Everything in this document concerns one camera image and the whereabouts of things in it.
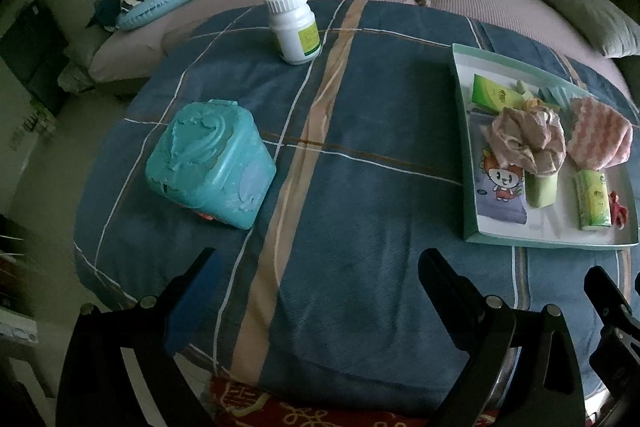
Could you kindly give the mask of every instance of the crumpled beige cloth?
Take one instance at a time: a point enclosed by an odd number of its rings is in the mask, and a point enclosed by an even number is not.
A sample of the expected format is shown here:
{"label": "crumpled beige cloth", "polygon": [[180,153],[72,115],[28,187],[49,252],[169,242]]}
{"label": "crumpled beige cloth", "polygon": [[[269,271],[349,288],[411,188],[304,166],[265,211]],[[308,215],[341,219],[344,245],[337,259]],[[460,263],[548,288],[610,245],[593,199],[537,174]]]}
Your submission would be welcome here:
{"label": "crumpled beige cloth", "polygon": [[505,107],[482,133],[501,168],[516,165],[545,178],[558,172],[566,158],[560,117],[546,107],[529,112]]}

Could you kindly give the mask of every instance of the red object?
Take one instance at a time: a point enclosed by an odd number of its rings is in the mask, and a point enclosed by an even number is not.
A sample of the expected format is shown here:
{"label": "red object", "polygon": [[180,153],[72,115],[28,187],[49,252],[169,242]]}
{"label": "red object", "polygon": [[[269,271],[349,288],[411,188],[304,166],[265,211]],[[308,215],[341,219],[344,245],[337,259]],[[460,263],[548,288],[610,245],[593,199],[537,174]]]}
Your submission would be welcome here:
{"label": "red object", "polygon": [[620,197],[615,190],[612,190],[609,194],[609,208],[613,224],[620,230],[624,229],[629,218],[629,211],[626,206],[620,204]]}
{"label": "red object", "polygon": [[[218,409],[220,427],[423,427],[426,418],[407,418],[383,411],[348,411],[304,407],[278,400],[243,383],[212,377],[210,400]],[[476,427],[495,422],[496,413],[486,412]]]}

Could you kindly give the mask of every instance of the green packet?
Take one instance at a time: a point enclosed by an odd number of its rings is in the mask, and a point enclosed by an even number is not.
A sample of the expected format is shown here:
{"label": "green packet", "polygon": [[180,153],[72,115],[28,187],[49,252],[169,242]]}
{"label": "green packet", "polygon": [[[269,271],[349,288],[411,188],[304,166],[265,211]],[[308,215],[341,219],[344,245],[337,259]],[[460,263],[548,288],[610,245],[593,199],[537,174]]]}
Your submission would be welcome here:
{"label": "green packet", "polygon": [[604,174],[598,171],[579,171],[575,175],[578,190],[578,213],[581,230],[600,230],[611,226],[609,193]]}
{"label": "green packet", "polygon": [[516,90],[501,86],[479,74],[474,75],[472,103],[494,112],[500,112],[505,107],[523,109],[524,100],[524,97]]}

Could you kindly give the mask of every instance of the silver screw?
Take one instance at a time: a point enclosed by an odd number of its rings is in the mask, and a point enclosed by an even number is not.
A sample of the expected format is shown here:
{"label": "silver screw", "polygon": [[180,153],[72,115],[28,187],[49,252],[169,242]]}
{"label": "silver screw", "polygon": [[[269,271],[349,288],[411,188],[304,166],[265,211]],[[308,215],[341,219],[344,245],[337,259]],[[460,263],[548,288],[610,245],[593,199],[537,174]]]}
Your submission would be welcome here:
{"label": "silver screw", "polygon": [[91,302],[87,302],[80,306],[81,315],[91,315],[92,311],[94,311],[94,305],[91,304]]}
{"label": "silver screw", "polygon": [[559,317],[560,315],[562,315],[560,308],[558,308],[558,306],[556,306],[555,304],[546,305],[546,312],[552,317]]}
{"label": "silver screw", "polygon": [[140,307],[143,310],[150,310],[156,305],[156,302],[158,302],[158,299],[156,299],[156,297],[154,297],[153,295],[147,295],[146,297],[140,299]]}
{"label": "silver screw", "polygon": [[493,308],[494,310],[499,310],[500,308],[502,308],[502,299],[495,295],[489,295],[485,299],[485,302],[486,305],[489,306],[489,308]]}

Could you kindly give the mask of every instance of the cartoon character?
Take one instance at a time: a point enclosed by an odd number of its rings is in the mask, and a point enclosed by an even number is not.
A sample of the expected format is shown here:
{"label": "cartoon character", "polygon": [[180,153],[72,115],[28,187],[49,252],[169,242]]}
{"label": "cartoon character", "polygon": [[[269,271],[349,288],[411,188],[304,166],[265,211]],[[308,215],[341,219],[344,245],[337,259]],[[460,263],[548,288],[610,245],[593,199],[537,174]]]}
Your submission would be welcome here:
{"label": "cartoon character", "polygon": [[518,187],[522,181],[522,167],[509,165],[502,169],[498,158],[491,151],[482,149],[480,168],[494,182],[495,198],[498,201],[513,200],[522,194],[521,187]]}

